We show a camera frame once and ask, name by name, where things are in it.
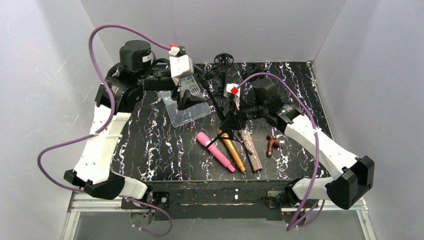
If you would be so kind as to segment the gold microphone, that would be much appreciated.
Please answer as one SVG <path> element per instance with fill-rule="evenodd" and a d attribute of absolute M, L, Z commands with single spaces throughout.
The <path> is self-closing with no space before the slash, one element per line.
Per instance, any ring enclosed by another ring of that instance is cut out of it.
<path fill-rule="evenodd" d="M 217 130 L 218 134 L 221 134 L 221 138 L 222 141 L 227 149 L 227 151 L 229 152 L 230 156 L 232 157 L 232 159 L 234 160 L 237 168 L 240 170 L 240 172 L 242 174 L 246 173 L 246 166 L 241 158 L 241 155 L 239 153 L 239 151 L 237 150 L 235 144 L 233 143 L 233 141 L 230 139 L 230 136 L 227 133 L 223 133 L 221 129 Z"/>

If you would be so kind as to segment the black tripod microphone stand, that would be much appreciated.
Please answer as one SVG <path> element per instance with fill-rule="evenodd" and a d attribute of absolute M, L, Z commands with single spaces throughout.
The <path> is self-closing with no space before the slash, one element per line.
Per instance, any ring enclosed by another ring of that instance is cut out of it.
<path fill-rule="evenodd" d="M 217 92 L 214 96 L 219 96 L 224 94 L 224 89 L 226 85 L 226 73 L 228 68 L 234 64 L 234 57 L 229 53 L 220 53 L 214 58 L 215 66 L 219 68 L 221 86 L 217 89 Z"/>

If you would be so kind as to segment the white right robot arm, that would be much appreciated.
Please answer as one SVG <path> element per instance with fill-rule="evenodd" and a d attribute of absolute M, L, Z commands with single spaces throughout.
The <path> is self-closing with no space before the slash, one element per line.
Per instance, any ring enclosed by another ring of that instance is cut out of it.
<path fill-rule="evenodd" d="M 251 104 L 240 103 L 240 86 L 228 83 L 223 95 L 230 107 L 220 125 L 223 131 L 241 131 L 248 120 L 264 119 L 270 126 L 300 144 L 328 171 L 329 177 L 298 178 L 285 186 L 277 202 L 295 205 L 302 200 L 330 200 L 348 210 L 372 187 L 375 163 L 341 147 L 317 127 L 305 111 L 282 101 L 278 87 L 268 79 L 253 84 Z"/>

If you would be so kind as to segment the black round-base microphone stand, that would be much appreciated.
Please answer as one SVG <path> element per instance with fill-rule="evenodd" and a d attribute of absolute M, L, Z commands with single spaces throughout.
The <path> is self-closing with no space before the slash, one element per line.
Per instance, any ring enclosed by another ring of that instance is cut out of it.
<path fill-rule="evenodd" d="M 250 75 L 253 75 L 253 74 L 256 74 L 256 73 L 260 73 L 262 71 L 263 70 L 262 70 L 262 66 L 261 65 L 251 62 L 251 63 L 248 63 L 245 66 L 245 71 L 244 72 L 245 72 L 245 74 L 247 76 L 250 76 Z"/>

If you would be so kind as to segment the glitter silver-head microphone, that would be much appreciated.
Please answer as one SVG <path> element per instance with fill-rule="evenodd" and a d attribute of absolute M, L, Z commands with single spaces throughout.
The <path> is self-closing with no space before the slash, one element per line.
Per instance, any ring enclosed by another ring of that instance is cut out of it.
<path fill-rule="evenodd" d="M 242 138 L 245 148 L 247 149 L 247 155 L 248 155 L 253 171 L 255 173 L 260 172 L 263 169 L 263 166 L 261 164 L 258 152 L 255 148 L 250 131 L 246 129 L 242 129 L 242 130 L 239 130 L 239 134 Z"/>

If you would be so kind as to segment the pink microphone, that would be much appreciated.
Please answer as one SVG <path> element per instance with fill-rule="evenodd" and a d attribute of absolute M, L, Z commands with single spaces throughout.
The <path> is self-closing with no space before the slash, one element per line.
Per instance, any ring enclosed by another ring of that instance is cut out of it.
<path fill-rule="evenodd" d="M 236 171 L 230 160 L 212 143 L 212 140 L 204 133 L 199 132 L 196 139 L 231 173 Z"/>

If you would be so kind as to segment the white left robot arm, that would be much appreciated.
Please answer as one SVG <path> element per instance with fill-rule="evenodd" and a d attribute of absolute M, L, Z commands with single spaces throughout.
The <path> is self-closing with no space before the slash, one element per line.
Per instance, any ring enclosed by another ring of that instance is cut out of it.
<path fill-rule="evenodd" d="M 105 200 L 141 200 L 151 191 L 143 181 L 118 174 L 110 165 L 122 130 L 145 92 L 170 91 L 179 110 L 205 102 L 183 87 L 184 79 L 199 72 L 185 47 L 171 44 L 168 53 L 168 68 L 158 68 L 149 42 L 130 40 L 120 48 L 119 62 L 109 69 L 99 86 L 82 155 L 75 167 L 64 173 L 65 181 Z"/>

